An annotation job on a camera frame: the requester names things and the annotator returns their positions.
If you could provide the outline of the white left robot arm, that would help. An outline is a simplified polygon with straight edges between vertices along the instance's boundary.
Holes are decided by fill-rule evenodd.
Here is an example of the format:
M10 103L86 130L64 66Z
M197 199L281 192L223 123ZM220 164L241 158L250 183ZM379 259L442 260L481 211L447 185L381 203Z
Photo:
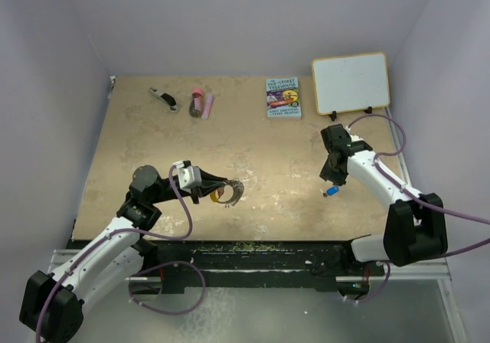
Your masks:
M227 179L211 175L189 161L173 164L167 178L155 167L135 170L116 216L80 252L50 273L33 273L24 290L20 322L34 332L36 342L68 342L80 329L84 315L125 278L155 272L157 256L138 250L161 217L157 204L190 197L194 203Z

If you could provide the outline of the blue key tag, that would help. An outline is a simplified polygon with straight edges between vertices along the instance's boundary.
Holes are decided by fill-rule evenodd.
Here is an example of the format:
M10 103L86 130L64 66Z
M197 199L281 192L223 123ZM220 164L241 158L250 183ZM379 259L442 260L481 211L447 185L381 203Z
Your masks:
M333 196L334 194L337 194L339 192L339 187L331 186L325 192L328 194L328 197Z

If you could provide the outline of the metal keyring organizer with rings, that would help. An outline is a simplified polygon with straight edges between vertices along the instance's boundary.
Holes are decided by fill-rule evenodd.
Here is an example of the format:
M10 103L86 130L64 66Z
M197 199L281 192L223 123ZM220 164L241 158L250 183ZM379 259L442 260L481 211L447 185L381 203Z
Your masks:
M226 180L219 188L224 188L224 195L218 200L217 190L215 190L211 194L211 200L225 207L234 207L244 193L243 182L237 178Z

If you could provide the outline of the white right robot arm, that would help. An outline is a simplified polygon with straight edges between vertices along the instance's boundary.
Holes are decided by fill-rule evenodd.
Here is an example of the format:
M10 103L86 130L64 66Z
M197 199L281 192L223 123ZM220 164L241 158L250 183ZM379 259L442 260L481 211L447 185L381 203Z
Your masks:
M319 177L334 186L349 176L363 184L387 209L384 232L353 239L340 258L341 268L358 275L368 262L389 261L406 266L437 259L448 250L446 220L437 194L423 194L397 177L370 145L341 124L320 132L328 153Z

